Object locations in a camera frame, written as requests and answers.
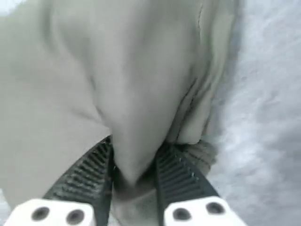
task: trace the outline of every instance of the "hole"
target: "hole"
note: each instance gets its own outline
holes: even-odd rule
[[[36,209],[32,214],[32,220],[33,221],[41,221],[44,220],[49,214],[49,208],[48,207],[40,207]]]
[[[190,213],[184,208],[178,208],[174,211],[174,219],[176,220],[189,220],[190,218]]]
[[[222,214],[225,212],[225,209],[222,205],[217,202],[211,202],[206,205],[207,211],[212,214]]]
[[[69,225],[78,225],[84,219],[84,212],[82,210],[71,211],[67,216],[67,223]]]

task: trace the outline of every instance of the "beige pants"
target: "beige pants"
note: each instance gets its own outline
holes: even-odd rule
[[[42,196],[110,133],[129,183],[165,138],[195,144],[188,155],[210,164],[197,143],[234,14],[232,0],[28,0],[0,17],[0,187],[9,204]],[[156,225],[153,190],[115,198],[112,212],[122,225]]]

